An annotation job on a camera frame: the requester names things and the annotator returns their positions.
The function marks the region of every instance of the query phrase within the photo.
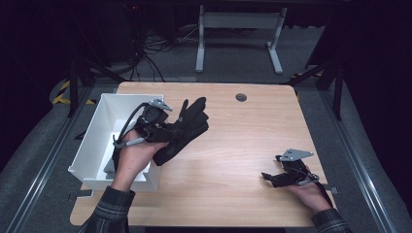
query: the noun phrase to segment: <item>white stand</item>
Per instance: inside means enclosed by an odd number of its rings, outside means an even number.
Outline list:
[[[214,13],[204,12],[204,7],[200,6],[199,13],[199,47],[197,49],[196,73],[203,72],[205,42],[204,28],[257,28],[257,29],[275,29],[272,42],[267,43],[267,47],[272,59],[275,73],[283,73],[276,45],[281,34],[282,26],[286,16],[286,8],[280,13]]]

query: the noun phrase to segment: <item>metal rail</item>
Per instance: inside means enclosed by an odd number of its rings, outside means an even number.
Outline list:
[[[369,206],[370,212],[372,212],[373,217],[377,223],[377,226],[381,232],[395,233],[397,232],[391,219],[389,218],[388,212],[386,211],[385,206],[382,203],[381,198],[379,197],[378,192],[376,191],[375,185],[373,184],[372,179],[369,177],[361,157],[352,147],[350,137],[345,129],[345,126],[341,121],[336,119],[332,108],[331,97],[326,93],[326,91],[319,91],[326,110],[333,121],[333,126],[338,132],[343,146],[345,147],[348,154],[348,161],[354,172],[355,178],[360,185],[360,190],[363,194],[363,197]]]
[[[34,179],[32,185],[30,186],[29,190],[27,191],[26,196],[24,197],[23,201],[20,204],[15,216],[13,217],[9,227],[6,230],[6,233],[15,233],[21,232],[23,229],[24,224],[26,223],[28,217],[30,216],[31,211],[33,210],[37,200],[39,199],[43,188],[45,187],[54,165],[56,164],[59,156],[61,155],[62,148],[64,146],[64,142],[68,134],[70,133],[70,129],[72,128],[73,124],[76,122],[81,109],[83,108],[88,96],[91,93],[91,87],[85,87],[81,92],[80,98],[80,106],[77,108],[77,111],[73,113],[71,117],[66,118],[60,133],[58,134],[49,155],[47,156],[43,166],[41,167],[39,173],[37,174],[36,178]]]

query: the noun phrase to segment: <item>plaid sleeve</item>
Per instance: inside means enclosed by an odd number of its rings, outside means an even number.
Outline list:
[[[348,224],[335,209],[329,209],[315,214],[312,216],[312,221],[319,233],[352,232]]]
[[[135,193],[106,187],[91,217],[82,225],[80,233],[124,232],[127,215]]]

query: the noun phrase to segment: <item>table top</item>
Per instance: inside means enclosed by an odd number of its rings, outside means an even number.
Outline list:
[[[209,130],[162,166],[158,192],[138,192],[129,212],[141,226],[312,226],[312,212],[261,172],[284,173],[275,155],[287,149],[315,153],[303,159],[321,183],[326,177],[292,87],[229,83],[121,83],[118,93],[162,94],[174,108],[207,98]],[[235,96],[243,93],[247,100]],[[71,222],[82,224],[103,191],[79,198]]]

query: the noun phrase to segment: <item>white bin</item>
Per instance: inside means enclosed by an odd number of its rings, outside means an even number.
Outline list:
[[[114,150],[113,135],[118,138],[131,113],[144,102],[161,99],[162,95],[108,94],[101,95],[96,112],[75,159],[68,171],[92,190],[104,190],[112,183],[103,171]],[[143,113],[141,108],[132,121]],[[153,161],[136,177],[134,191],[157,191],[161,167]]]

